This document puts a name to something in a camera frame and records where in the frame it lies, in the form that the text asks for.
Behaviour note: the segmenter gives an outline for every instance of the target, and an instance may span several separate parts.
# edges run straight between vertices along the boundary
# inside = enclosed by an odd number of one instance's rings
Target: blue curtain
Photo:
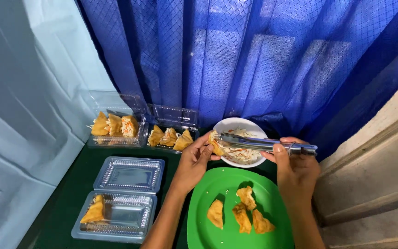
[[[201,127],[249,118],[320,160],[398,90],[398,0],[79,3],[119,91],[196,109]]]

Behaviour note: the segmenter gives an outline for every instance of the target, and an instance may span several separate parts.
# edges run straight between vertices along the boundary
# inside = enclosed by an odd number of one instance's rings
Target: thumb
[[[214,147],[212,144],[208,144],[208,146],[205,148],[205,150],[203,150],[202,153],[200,154],[200,157],[195,164],[207,165],[207,162],[210,159],[211,154],[213,153],[213,148]]]
[[[282,144],[273,145],[274,158],[277,164],[277,178],[282,178],[292,173],[290,166],[290,156]]]

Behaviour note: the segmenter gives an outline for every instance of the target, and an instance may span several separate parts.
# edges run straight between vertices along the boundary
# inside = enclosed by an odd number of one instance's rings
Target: hand
[[[283,137],[280,141],[308,144],[295,137]],[[311,197],[320,174],[319,163],[313,156],[293,155],[290,158],[282,144],[274,144],[273,151],[261,154],[277,164],[277,186],[285,206],[296,211],[311,210]]]
[[[182,151],[179,166],[174,174],[170,188],[187,195],[202,179],[207,170],[209,160],[219,160],[221,157],[212,155],[213,145],[208,144],[210,132],[196,139]]]

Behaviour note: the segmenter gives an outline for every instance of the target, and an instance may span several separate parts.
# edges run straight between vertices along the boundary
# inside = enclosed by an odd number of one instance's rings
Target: clear plastic container
[[[142,243],[154,220],[165,162],[108,157],[72,229],[78,239]],[[105,199],[104,220],[80,223],[96,195]]]
[[[161,128],[163,132],[165,132],[167,128],[174,128],[177,133],[182,134],[185,129],[188,129],[191,134],[191,138],[193,138],[194,141],[196,141],[196,139],[199,137],[199,131],[197,129],[197,111],[163,105],[149,105],[149,107],[154,120],[149,123],[146,143],[148,143],[147,139],[150,136],[154,125],[157,125],[159,128]],[[160,144],[156,145],[155,147],[147,145],[147,147],[176,154],[182,153],[182,151],[173,150],[173,147]]]
[[[88,139],[89,147],[141,148],[145,146],[148,133],[148,122],[146,121],[145,114],[148,113],[148,106],[141,97],[111,91],[88,91],[84,93],[84,97],[93,110],[93,119],[96,119],[99,112],[102,111],[106,116],[109,113],[119,117],[133,115],[138,122],[138,134],[136,137],[94,136],[90,134],[90,138]]]

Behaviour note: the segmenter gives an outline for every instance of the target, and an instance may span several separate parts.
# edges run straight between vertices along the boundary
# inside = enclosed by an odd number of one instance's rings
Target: green tablecloth
[[[84,204],[87,194],[93,190],[93,183],[101,169],[102,163],[108,156],[130,156],[157,158],[165,161],[165,170],[161,190],[157,194],[158,206],[156,216],[164,201],[165,195],[173,179],[180,155],[168,153],[162,150],[151,148],[141,149],[91,149],[86,145],[81,150],[78,157],[53,192],[49,201],[42,208],[40,214],[28,230],[19,248],[37,249],[129,249],[139,248],[140,245],[113,243],[98,240],[73,239],[70,232]],[[231,167],[222,160],[209,162],[207,169],[215,167]],[[266,176],[274,183],[277,183],[277,167],[270,161],[265,161],[258,167],[249,168],[252,172]],[[187,213],[190,203],[191,193],[187,196],[184,208],[180,216],[179,227],[177,230],[173,248],[187,248]]]

